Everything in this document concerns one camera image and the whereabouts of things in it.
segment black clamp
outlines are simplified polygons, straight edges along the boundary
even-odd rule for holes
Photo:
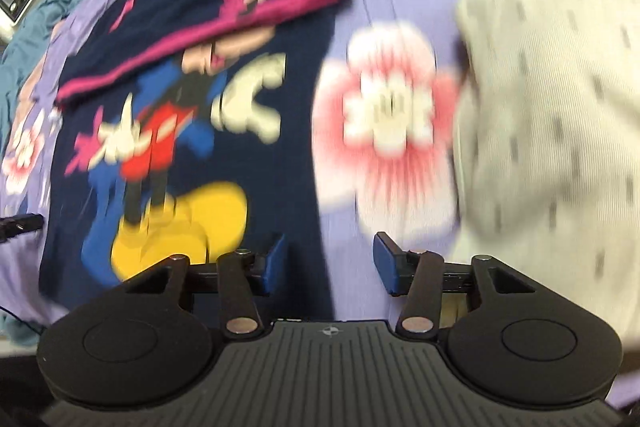
[[[373,250],[387,292],[407,295],[396,334],[437,343],[472,386],[519,406],[606,396],[622,344],[600,318],[488,255],[445,263],[402,251],[383,232]],[[468,308],[444,331],[442,293],[466,294]]]
[[[216,263],[191,265],[175,253],[75,309],[38,346],[49,388],[94,407],[135,407],[179,394],[226,343],[265,333],[253,295],[276,290],[287,250],[277,235],[266,253],[237,249]],[[199,293],[219,295],[218,328],[191,314]]]
[[[40,214],[18,214],[12,217],[0,217],[0,243],[6,243],[17,235],[36,232],[44,226],[44,217]]]

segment brown fabric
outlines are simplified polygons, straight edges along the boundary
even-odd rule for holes
[[[640,351],[629,351],[622,357],[622,365],[618,371],[619,375],[632,373],[640,370]]]

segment screw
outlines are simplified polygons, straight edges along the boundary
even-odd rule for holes
[[[226,323],[226,329],[236,335],[246,335],[258,329],[258,323],[250,317],[236,317]]]
[[[410,333],[426,333],[433,329],[433,322],[426,317],[407,317],[402,321],[402,327]]]

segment metal pin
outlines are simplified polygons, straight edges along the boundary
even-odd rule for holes
[[[634,179],[631,176],[626,178],[626,201],[634,204]]]
[[[560,143],[564,139],[564,130],[562,129],[562,120],[558,116],[554,118],[554,135],[556,142]]]
[[[516,8],[518,9],[518,19],[520,19],[521,22],[526,21],[527,15],[524,13],[524,6],[522,5],[522,3],[517,3]]]
[[[596,98],[602,100],[604,98],[604,90],[602,89],[602,79],[596,74],[593,75],[593,90],[595,91]]]
[[[602,279],[604,274],[604,250],[596,254],[596,279]]]
[[[574,180],[580,177],[580,151],[573,149],[571,151],[572,176]]]
[[[518,139],[515,136],[511,137],[511,160],[515,163],[518,161]]]
[[[627,31],[627,29],[624,26],[622,26],[622,28],[620,28],[620,31],[622,32],[622,41],[625,43],[625,48],[631,49],[631,41],[629,40],[629,32]]]
[[[529,73],[529,67],[527,66],[527,57],[524,52],[520,52],[520,73],[526,76]]]
[[[426,333],[433,329],[433,322],[426,317],[407,317],[402,321],[402,327],[410,333]]]
[[[494,217],[495,217],[495,231],[500,232],[500,230],[502,229],[502,210],[499,204],[495,206]]]
[[[571,26],[571,29],[574,31],[577,31],[578,29],[578,23],[575,20],[575,13],[573,10],[569,10],[567,12],[567,16],[569,17],[569,26]]]
[[[553,201],[551,205],[549,205],[549,228],[551,230],[556,229],[556,212],[558,210],[558,203]]]
[[[236,335],[246,335],[258,329],[258,323],[250,317],[236,317],[226,323],[226,329]]]

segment lavender fabric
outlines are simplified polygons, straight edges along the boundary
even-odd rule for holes
[[[42,79],[34,88],[36,105],[25,124],[25,128],[33,126],[40,112],[43,112],[45,118],[40,135],[44,136],[44,146],[34,162],[24,192],[8,194],[4,189],[6,176],[2,174],[0,177],[0,208],[5,215],[18,210],[48,215],[49,168],[59,126],[57,113],[52,112],[57,80],[65,58],[77,52],[94,23],[112,1],[84,0],[50,45]],[[462,47],[453,20],[455,3],[456,0],[351,0],[348,8],[338,15],[328,57],[333,61],[332,64],[336,64],[336,68],[345,71],[344,65],[356,52],[362,55],[362,46],[358,48],[355,43],[362,43],[367,38],[375,41],[376,38],[398,34],[397,28],[385,30],[386,33],[381,37],[371,31],[367,34],[372,23],[386,23],[388,29],[395,21],[406,20],[412,22],[420,33],[416,38],[416,32],[411,30],[414,41],[420,41],[423,47],[425,42],[430,43],[436,64],[434,68],[444,71],[446,68],[460,67],[464,58],[460,53]],[[322,94],[321,84],[319,82],[318,97]],[[446,166],[440,168],[446,170],[450,163],[448,156],[443,161]],[[454,201],[453,188],[447,190]],[[338,198],[334,204],[321,203],[322,240],[336,319],[386,318],[393,323],[402,299],[390,298],[380,283],[371,256],[371,230],[379,221],[376,220],[377,214],[371,214],[370,209],[362,203],[364,200],[360,201],[358,197],[356,191],[351,199]],[[457,223],[450,217],[440,219],[440,214],[448,216],[450,213],[450,201],[446,200],[447,208],[443,207],[441,212],[438,201],[430,206],[428,214],[428,219],[437,226],[428,226],[423,230],[418,227],[404,234],[399,241],[403,248],[429,249],[443,255],[449,252]],[[0,304],[24,319],[49,323],[65,311],[45,302],[36,290],[44,237],[44,233],[34,233],[0,246]]]

